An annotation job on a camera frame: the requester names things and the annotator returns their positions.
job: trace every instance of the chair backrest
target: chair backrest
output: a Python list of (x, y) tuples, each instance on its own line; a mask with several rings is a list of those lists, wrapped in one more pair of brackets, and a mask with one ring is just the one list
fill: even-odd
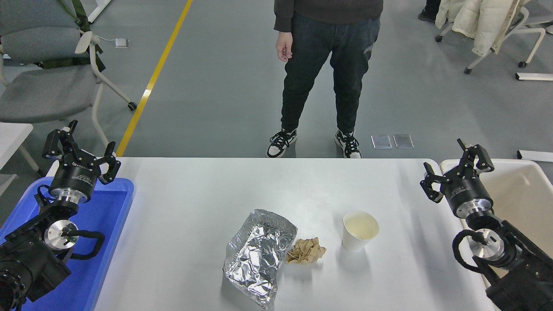
[(66, 10), (74, 12), (68, 0), (0, 0), (0, 34), (6, 53), (23, 64), (88, 57), (75, 54), (80, 30)]

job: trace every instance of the person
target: person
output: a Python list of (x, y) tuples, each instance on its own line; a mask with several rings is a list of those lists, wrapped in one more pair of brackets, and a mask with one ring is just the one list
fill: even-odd
[(275, 0), (276, 53), (284, 68), (281, 131), (270, 139), (268, 158), (280, 158), (298, 138), (307, 96), (328, 56), (334, 69), (334, 136), (345, 158), (360, 158), (354, 127), (361, 78), (380, 29), (383, 0)]
[(426, 6), (419, 13), (419, 20), (435, 23), (436, 15), (440, 10), (440, 2), (440, 0), (426, 0)]

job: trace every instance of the robotic arm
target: robotic arm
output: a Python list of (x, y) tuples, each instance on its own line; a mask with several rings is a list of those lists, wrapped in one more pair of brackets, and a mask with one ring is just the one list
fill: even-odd
[[(465, 219), (471, 228), (453, 240), (455, 259), (464, 268), (485, 276), (491, 284), (486, 294), (502, 311), (552, 311), (553, 260), (508, 221), (494, 215), (493, 200), (479, 178), (481, 173), (494, 170), (486, 150), (460, 139), (457, 142), (464, 150), (459, 165), (436, 175), (430, 164), (424, 163), (426, 174), (420, 182), (430, 200), (438, 203), (445, 196), (453, 214)], [(440, 191), (433, 190), (433, 183), (441, 184)], [(459, 251), (465, 237), (476, 266), (465, 262)], [(491, 267), (508, 273), (500, 278)]]
[[(49, 293), (71, 274), (66, 266), (69, 259), (93, 258), (102, 247), (102, 233), (79, 230), (69, 218), (79, 211), (78, 204), (91, 199), (98, 179), (102, 184), (113, 181), (121, 163), (112, 155), (115, 142), (101, 158), (79, 149), (73, 140), (76, 125), (73, 120), (68, 128), (48, 135), (43, 157), (58, 160), (59, 168), (50, 186), (38, 187), (38, 215), (8, 234), (0, 245), (0, 311), (21, 310), (27, 298), (34, 302)], [(109, 165), (104, 174), (103, 163)], [(47, 188), (51, 198), (41, 188)], [(79, 237), (96, 239), (89, 254), (73, 253)]]

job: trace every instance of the chair seat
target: chair seat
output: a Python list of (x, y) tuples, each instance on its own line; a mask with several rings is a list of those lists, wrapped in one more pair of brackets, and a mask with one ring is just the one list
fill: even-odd
[(95, 87), (90, 65), (23, 72), (0, 97), (0, 121), (39, 123), (69, 117), (92, 106)]
[(524, 5), (528, 12), (528, 20), (526, 25), (543, 24), (553, 21), (553, 14), (546, 7), (541, 5), (538, 1), (530, 1)]

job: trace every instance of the dark sweatshirt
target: dark sweatshirt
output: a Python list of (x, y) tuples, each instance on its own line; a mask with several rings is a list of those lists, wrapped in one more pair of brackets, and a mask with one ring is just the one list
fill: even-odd
[(383, 0), (275, 0), (275, 30), (291, 32), (294, 11), (331, 24), (350, 24), (380, 17)]

